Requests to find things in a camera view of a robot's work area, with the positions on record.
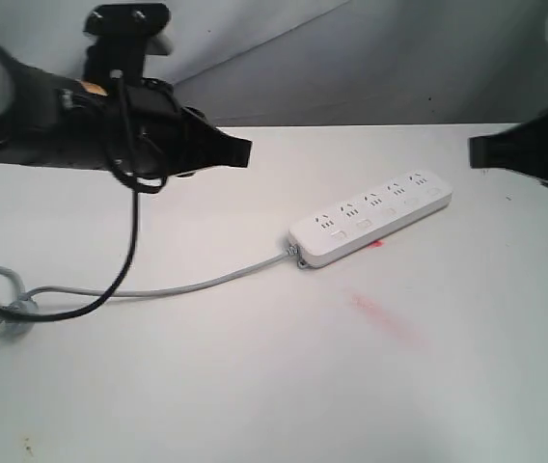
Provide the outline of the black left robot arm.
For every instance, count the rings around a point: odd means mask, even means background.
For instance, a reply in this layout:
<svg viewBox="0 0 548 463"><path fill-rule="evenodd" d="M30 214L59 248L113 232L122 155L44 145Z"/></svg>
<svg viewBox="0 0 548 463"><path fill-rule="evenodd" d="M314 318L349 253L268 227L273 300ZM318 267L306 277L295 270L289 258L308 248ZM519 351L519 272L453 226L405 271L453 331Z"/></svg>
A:
<svg viewBox="0 0 548 463"><path fill-rule="evenodd" d="M245 168L251 149L164 81L99 86L27 66L0 45L0 164L155 180Z"/></svg>

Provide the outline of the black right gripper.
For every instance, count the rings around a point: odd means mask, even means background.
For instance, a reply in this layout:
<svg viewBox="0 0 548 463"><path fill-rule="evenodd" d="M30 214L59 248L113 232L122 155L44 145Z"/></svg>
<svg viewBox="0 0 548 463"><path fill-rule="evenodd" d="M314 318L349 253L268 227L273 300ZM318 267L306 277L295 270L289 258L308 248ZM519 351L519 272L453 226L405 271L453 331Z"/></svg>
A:
<svg viewBox="0 0 548 463"><path fill-rule="evenodd" d="M523 129L524 168L519 152ZM471 169L501 169L529 175L548 183L548 111L522 125L492 134L473 136L468 140Z"/></svg>

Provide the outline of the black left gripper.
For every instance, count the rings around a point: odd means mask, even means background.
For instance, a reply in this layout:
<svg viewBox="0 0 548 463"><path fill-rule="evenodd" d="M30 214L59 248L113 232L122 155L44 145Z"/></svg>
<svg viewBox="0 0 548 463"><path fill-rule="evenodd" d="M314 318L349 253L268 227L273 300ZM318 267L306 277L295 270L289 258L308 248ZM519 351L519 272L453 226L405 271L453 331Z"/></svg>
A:
<svg viewBox="0 0 548 463"><path fill-rule="evenodd" d="M174 87L143 78L110 89L74 79L57 86L56 166L117 179L190 177L211 167L247 168L252 142L179 103Z"/></svg>

